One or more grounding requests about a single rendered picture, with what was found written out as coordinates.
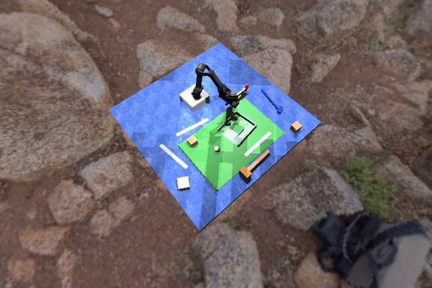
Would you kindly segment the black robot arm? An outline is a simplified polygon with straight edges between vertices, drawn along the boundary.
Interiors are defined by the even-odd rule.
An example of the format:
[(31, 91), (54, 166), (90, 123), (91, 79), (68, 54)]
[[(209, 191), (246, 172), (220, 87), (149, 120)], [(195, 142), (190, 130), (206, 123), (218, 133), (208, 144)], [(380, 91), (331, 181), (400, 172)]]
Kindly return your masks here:
[[(204, 72), (205, 68), (208, 69), (209, 72)], [(206, 65), (204, 63), (199, 63), (197, 68), (195, 69), (195, 73), (197, 74), (196, 86), (193, 89), (193, 91), (191, 92), (192, 97), (195, 99), (195, 101), (202, 98), (202, 96), (200, 95), (200, 93), (204, 89), (203, 85), (201, 84), (202, 78), (203, 78), (203, 76), (208, 76), (211, 78), (211, 80), (214, 82), (214, 84), (217, 87), (217, 90), (219, 93), (218, 97), (222, 98), (224, 101), (229, 100), (231, 102), (237, 102), (238, 95), (236, 95), (236, 92), (228, 89), (225, 84), (222, 84), (222, 82), (219, 80), (218, 76), (215, 74), (214, 70), (211, 69), (208, 65)], [(227, 93), (227, 91), (228, 91), (228, 93)]]

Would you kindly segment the brown cube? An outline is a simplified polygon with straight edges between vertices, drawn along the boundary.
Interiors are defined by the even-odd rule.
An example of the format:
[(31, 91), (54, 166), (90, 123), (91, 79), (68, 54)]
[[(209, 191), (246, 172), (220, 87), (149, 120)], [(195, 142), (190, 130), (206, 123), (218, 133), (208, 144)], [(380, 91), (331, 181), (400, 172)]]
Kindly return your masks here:
[(193, 135), (187, 139), (187, 142), (191, 147), (194, 147), (198, 144), (198, 140)]
[(290, 130), (292, 130), (294, 133), (297, 133), (301, 127), (301, 124), (296, 121), (291, 125)]

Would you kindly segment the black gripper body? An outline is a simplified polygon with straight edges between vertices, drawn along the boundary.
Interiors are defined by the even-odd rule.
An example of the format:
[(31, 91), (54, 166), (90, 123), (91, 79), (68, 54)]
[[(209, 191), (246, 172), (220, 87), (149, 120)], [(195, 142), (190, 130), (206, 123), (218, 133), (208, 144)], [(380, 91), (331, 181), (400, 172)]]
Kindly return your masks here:
[(231, 102), (231, 101), (229, 101), (229, 100), (227, 100), (227, 101), (225, 101), (225, 102), (232, 104), (231, 106), (232, 106), (233, 108), (236, 108), (236, 107), (238, 106), (238, 104), (239, 104), (239, 102)]

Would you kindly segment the green putting mat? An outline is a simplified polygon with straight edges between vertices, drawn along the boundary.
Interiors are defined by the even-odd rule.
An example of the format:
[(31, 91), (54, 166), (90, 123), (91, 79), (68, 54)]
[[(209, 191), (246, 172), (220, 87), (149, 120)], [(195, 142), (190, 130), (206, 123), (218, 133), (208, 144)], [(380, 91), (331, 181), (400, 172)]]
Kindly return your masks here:
[[(232, 142), (217, 131), (235, 111), (257, 124), (239, 146), (237, 140)], [(271, 135), (246, 157), (244, 153), (268, 132)], [(193, 135), (198, 140), (196, 146), (191, 147), (187, 140), (180, 146), (219, 190), (283, 134), (281, 129), (243, 98), (236, 108), (230, 107)], [(215, 146), (219, 147), (218, 152), (214, 150)]]

